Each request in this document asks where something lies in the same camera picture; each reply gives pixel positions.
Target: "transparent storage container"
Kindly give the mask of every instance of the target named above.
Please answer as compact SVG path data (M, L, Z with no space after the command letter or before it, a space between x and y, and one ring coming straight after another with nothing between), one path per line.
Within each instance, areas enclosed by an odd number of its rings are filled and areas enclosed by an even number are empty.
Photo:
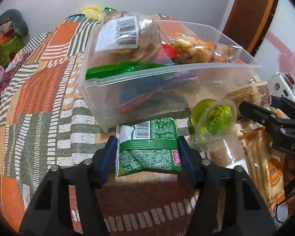
M181 21L159 21L170 29L181 23L198 37L213 43L238 45L208 25ZM250 83L261 65L245 50L238 63L198 63L159 67L103 79L85 80L95 52L94 26L81 66L78 89L104 132L118 124L147 119L193 107L205 98L220 99L226 93Z

